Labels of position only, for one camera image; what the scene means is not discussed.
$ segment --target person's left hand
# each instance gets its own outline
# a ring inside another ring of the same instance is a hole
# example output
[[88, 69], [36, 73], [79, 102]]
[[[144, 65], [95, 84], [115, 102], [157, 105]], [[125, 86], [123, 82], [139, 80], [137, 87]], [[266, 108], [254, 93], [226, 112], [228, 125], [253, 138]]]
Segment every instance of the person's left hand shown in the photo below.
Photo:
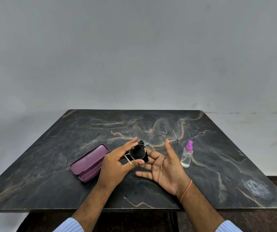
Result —
[[132, 147], [136, 146], [138, 138], [134, 138], [121, 147], [116, 148], [112, 152], [105, 155], [103, 164], [101, 167], [100, 176], [97, 185], [104, 187], [109, 191], [113, 191], [115, 187], [123, 180], [125, 175], [139, 164], [144, 164], [144, 160], [133, 160], [122, 165], [120, 158]]

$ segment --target table leg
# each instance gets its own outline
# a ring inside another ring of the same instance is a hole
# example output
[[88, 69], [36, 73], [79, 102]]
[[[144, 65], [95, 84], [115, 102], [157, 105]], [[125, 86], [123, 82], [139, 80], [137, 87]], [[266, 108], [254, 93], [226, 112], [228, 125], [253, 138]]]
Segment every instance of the table leg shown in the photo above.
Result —
[[170, 212], [170, 220], [171, 220], [171, 225], [172, 225], [172, 231], [173, 232], [179, 232], [177, 213], [176, 212]]

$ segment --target eyeglasses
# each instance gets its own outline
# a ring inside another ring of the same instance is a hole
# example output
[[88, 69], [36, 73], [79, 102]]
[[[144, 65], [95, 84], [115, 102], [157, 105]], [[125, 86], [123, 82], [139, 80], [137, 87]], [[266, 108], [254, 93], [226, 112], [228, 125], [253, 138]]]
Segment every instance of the eyeglasses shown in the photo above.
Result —
[[146, 145], [148, 145], [150, 148], [154, 149], [155, 151], [162, 150], [165, 147], [165, 137], [171, 132], [174, 134], [175, 140], [178, 142], [178, 138], [176, 137], [174, 130], [171, 130], [166, 135], [156, 135], [144, 141], [140, 141], [135, 147], [129, 150], [130, 157], [133, 160], [143, 159], [146, 154], [146, 147], [145, 147]]

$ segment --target hand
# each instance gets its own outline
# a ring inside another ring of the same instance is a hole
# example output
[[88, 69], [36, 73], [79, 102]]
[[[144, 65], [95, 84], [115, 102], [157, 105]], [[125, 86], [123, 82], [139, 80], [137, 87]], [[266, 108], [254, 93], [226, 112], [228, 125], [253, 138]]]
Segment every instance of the hand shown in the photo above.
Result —
[[132, 139], [121, 147], [105, 155], [101, 167], [100, 176], [97, 185], [113, 191], [115, 187], [123, 180], [125, 175], [139, 164], [144, 164], [144, 160], [133, 160], [131, 163], [122, 165], [119, 160], [132, 147], [136, 146], [137, 138]]
[[171, 147], [169, 140], [165, 140], [167, 156], [147, 149], [148, 162], [141, 167], [151, 170], [151, 172], [137, 171], [135, 174], [140, 177], [148, 178], [157, 182], [168, 193], [181, 198], [184, 191], [190, 184], [190, 178], [185, 173], [180, 159]]

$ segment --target purple bottle cap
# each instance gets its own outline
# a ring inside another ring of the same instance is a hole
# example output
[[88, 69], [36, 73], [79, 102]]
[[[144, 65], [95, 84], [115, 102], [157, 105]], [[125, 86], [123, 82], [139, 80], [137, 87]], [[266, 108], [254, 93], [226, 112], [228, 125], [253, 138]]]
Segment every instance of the purple bottle cap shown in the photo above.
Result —
[[193, 150], [192, 144], [193, 144], [193, 141], [189, 140], [188, 144], [186, 146], [186, 152], [192, 152], [192, 150]]

